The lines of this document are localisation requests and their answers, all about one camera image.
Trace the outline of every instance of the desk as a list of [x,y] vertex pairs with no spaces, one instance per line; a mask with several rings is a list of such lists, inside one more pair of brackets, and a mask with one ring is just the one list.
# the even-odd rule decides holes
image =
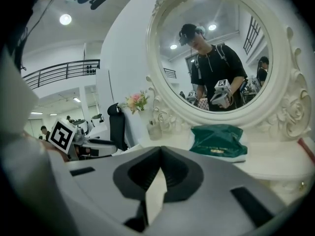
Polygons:
[[[311,151],[315,143],[306,139]],[[169,146],[189,150],[194,137],[189,131],[180,135],[165,135],[158,141],[147,138],[127,152],[154,146]],[[234,165],[253,178],[269,186],[287,205],[305,195],[310,189],[315,174],[315,165],[296,142],[248,143],[246,162]]]

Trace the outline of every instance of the vase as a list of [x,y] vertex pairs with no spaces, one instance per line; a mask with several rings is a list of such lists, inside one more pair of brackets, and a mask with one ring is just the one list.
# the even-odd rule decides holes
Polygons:
[[141,120],[141,133],[142,136],[145,138],[149,138],[149,133],[147,130],[147,124],[149,124],[149,121],[153,119],[153,113],[151,109],[145,109],[143,111],[138,111],[140,120]]

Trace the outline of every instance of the hand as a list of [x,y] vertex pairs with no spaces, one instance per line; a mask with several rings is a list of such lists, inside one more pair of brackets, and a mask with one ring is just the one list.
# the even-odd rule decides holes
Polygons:
[[74,149],[75,149],[75,152],[77,153],[78,156],[91,153],[91,149],[89,147],[83,148],[83,147],[75,145]]
[[49,142],[47,142],[45,140],[37,139],[37,138],[31,136],[30,134],[28,134],[25,131],[23,132],[23,135],[25,137],[27,137],[28,139],[36,139],[39,143],[41,143],[44,146],[44,148],[46,150],[56,151],[57,153],[59,153],[62,156],[64,162],[68,162],[69,161],[69,158],[67,157],[67,154],[64,153],[63,151],[61,151],[60,149],[56,148],[55,146],[53,146],[51,143],[49,143]]
[[227,109],[229,106],[231,106],[231,98],[232,98],[232,94],[228,94],[228,104],[226,107],[222,106],[222,105],[219,105],[220,108],[224,108],[224,109]]

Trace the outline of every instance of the gray plastic part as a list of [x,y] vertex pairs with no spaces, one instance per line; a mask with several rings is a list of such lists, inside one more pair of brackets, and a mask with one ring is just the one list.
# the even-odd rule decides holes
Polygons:
[[[188,200],[164,203],[153,223],[138,233],[123,223],[136,215],[140,202],[121,194],[113,182],[113,172],[152,149],[64,163],[56,151],[47,153],[38,140],[19,138],[5,146],[1,162],[19,197],[59,235],[242,235],[256,228],[230,192],[241,186],[273,215],[285,208],[274,193],[233,164],[169,148],[202,168],[202,185]],[[75,177],[70,174],[86,167],[95,171]]]
[[138,150],[120,156],[105,157],[87,161],[74,161],[67,163],[68,169],[77,170],[85,167],[93,167],[95,171],[74,177],[73,179],[80,189],[93,200],[96,205],[110,214],[120,223],[136,216],[140,202],[126,199],[113,181],[115,169],[152,148]]
[[164,203],[161,212],[145,231],[146,235],[238,236],[256,229],[230,192],[242,186],[273,215],[285,208],[271,190],[233,164],[182,149],[170,149],[198,163],[204,172],[204,180],[188,200]]

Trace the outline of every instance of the table surface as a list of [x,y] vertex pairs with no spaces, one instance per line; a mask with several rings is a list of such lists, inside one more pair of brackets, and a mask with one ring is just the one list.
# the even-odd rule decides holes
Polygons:
[[[138,140],[137,149],[168,146],[189,150],[194,137],[190,131],[183,131],[180,135],[165,135],[158,141],[148,138]],[[315,152],[315,143],[305,139],[310,150]],[[236,167],[261,180],[303,180],[315,174],[315,165],[296,142],[248,143],[246,162],[234,163]]]

